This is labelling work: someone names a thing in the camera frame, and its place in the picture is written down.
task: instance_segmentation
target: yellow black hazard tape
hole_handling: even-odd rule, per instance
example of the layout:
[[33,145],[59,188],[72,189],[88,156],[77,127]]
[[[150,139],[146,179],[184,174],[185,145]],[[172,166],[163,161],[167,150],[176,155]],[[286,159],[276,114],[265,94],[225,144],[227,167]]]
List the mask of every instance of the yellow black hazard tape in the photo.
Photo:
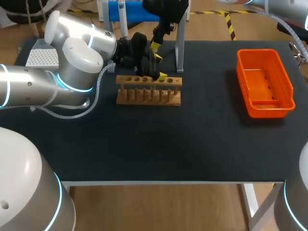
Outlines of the yellow black hazard tape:
[[256,13],[254,11],[193,11],[190,14],[220,14],[225,15],[225,13]]
[[231,40],[236,41],[237,39],[236,39],[235,32],[234,32],[234,29],[233,29],[233,26],[232,26],[232,23],[231,23],[230,14],[225,13],[225,18],[226,18],[226,23],[227,23],[227,26],[228,26],[228,29],[229,29],[229,34],[231,36]]
[[[81,9],[76,9],[76,8],[68,9],[67,11],[68,12],[77,12],[77,13],[98,13],[98,12],[94,12],[94,11],[81,10]],[[193,11],[193,12],[190,12],[190,14],[218,14],[220,16],[225,16],[231,40],[235,41],[237,39],[236,39],[236,36],[235,36],[234,28],[232,26],[231,17],[230,17],[230,15],[232,13],[256,13],[256,12],[254,12],[254,11]]]
[[231,40],[236,41],[237,39],[235,36],[234,28],[232,26],[231,17],[230,17],[232,13],[256,13],[256,12],[254,11],[194,11],[194,12],[191,12],[191,14],[218,14],[220,16],[225,16]]

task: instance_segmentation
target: black table mat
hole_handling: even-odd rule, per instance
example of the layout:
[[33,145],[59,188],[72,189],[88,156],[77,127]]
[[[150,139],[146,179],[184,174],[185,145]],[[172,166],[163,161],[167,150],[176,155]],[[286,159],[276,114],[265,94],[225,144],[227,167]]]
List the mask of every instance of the black table mat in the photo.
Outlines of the black table mat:
[[[278,51],[294,87],[296,108],[284,119],[251,119],[244,105],[236,53],[261,48]],[[181,107],[116,105],[116,75],[133,75],[117,69],[104,75],[97,106],[85,117],[18,108],[0,111],[0,126],[30,139],[61,180],[284,180],[308,141],[308,91],[288,44],[187,41],[181,74],[174,42],[159,53],[161,71],[183,77]]]

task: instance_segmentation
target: orange basket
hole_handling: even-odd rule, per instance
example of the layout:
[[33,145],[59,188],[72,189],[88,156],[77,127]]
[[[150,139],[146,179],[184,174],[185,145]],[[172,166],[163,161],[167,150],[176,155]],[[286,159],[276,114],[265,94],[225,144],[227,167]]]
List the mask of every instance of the orange basket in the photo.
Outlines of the orange basket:
[[239,50],[237,76],[252,118],[283,118],[295,108],[293,87],[275,50]]

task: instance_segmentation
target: blue led ring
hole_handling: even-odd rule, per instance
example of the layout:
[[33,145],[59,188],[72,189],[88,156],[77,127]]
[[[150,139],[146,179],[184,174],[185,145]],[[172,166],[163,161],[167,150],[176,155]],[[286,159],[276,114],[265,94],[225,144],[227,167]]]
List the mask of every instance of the blue led ring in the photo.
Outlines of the blue led ring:
[[91,45],[92,45],[92,42],[93,42],[93,37],[94,37],[94,35],[93,35],[94,30],[95,30],[95,25],[94,25],[94,24],[92,24],[91,38],[90,38],[90,41],[89,41],[88,47],[91,47]]
[[[6,68],[5,65],[3,65],[3,64],[0,64],[0,65],[3,67],[5,74],[9,73],[8,69]],[[6,98],[5,98],[5,101],[2,104],[2,106],[0,106],[0,108],[4,107],[8,103],[9,97],[10,97],[10,92],[11,92],[11,83],[10,83],[9,75],[5,75],[5,76],[7,78],[6,79],[6,82],[7,82]]]
[[308,15],[307,15],[306,22],[305,22],[305,29],[308,30]]
[[291,216],[293,217],[293,219],[295,220],[295,222],[299,225],[299,227],[302,228],[303,231],[307,231],[307,229],[305,229],[305,227],[297,220],[297,218],[295,217],[295,215],[293,214],[290,206],[289,206],[289,203],[288,203],[288,200],[287,200],[287,195],[285,193],[285,187],[286,187],[286,181],[284,183],[284,189],[283,189],[283,193],[284,193],[284,200],[285,200],[285,204],[287,205],[287,208],[291,214]]
[[89,92],[93,89],[93,87],[88,89],[88,90],[80,90],[80,89],[77,89],[77,88],[73,88],[73,87],[69,86],[68,84],[64,83],[63,80],[60,78],[59,74],[58,74],[58,79],[59,79],[60,83],[62,83],[64,86],[66,86],[70,90],[74,90],[74,91],[78,91],[78,92]]
[[57,215],[58,215],[59,210],[60,210],[61,202],[62,202],[62,185],[61,185],[61,183],[60,183],[60,180],[59,180],[57,174],[55,174],[55,175],[56,175],[56,178],[57,178],[57,180],[58,180],[59,188],[60,188],[59,204],[58,204],[58,207],[57,207],[56,212],[55,212],[54,215],[53,215],[53,218],[51,219],[51,222],[49,223],[49,225],[47,226],[47,228],[46,228],[44,231],[48,231],[48,230],[50,229],[50,227],[52,226],[52,224],[54,223],[54,221],[56,220]]

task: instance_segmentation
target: robotic arm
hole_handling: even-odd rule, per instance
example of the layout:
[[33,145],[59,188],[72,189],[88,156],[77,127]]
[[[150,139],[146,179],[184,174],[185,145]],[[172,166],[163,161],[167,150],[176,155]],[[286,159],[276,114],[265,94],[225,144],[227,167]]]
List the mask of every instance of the robotic arm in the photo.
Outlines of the robotic arm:
[[283,20],[308,30],[307,0],[218,0],[261,8]]
[[[188,0],[143,1],[147,11],[160,16],[151,50],[157,51],[164,34],[170,34],[174,23],[180,22],[187,6]],[[155,69],[144,70],[141,65],[144,56],[150,59],[150,52],[145,50],[146,36],[138,32],[131,40],[117,41],[109,31],[54,11],[46,25],[45,42],[57,51],[58,72],[1,64],[0,109],[27,105],[80,106],[86,102],[104,63],[109,60],[124,68],[136,68],[139,76],[148,75],[154,80],[160,76]]]

